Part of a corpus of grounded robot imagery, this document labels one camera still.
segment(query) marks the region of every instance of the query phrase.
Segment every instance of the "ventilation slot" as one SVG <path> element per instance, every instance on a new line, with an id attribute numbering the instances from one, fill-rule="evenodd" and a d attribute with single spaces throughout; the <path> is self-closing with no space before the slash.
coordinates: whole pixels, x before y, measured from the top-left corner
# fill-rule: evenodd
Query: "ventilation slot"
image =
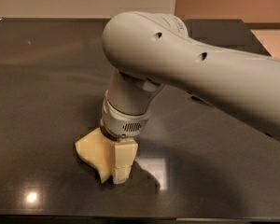
<path id="1" fill-rule="evenodd" d="M 122 126 L 122 129 L 125 132 L 136 132 L 140 130 L 142 127 L 141 123 L 127 123 L 126 125 Z"/>

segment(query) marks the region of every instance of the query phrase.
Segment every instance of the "table surface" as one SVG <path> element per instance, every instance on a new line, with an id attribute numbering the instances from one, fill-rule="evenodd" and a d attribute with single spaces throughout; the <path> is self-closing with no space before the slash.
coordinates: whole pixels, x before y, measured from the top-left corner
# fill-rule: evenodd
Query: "table surface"
<path id="1" fill-rule="evenodd" d="M 0 215 L 280 219 L 280 143 L 169 86 L 130 179 L 100 183 L 74 143 L 101 117 L 105 23 L 0 22 Z M 241 21 L 185 23 L 202 42 L 269 55 Z"/>

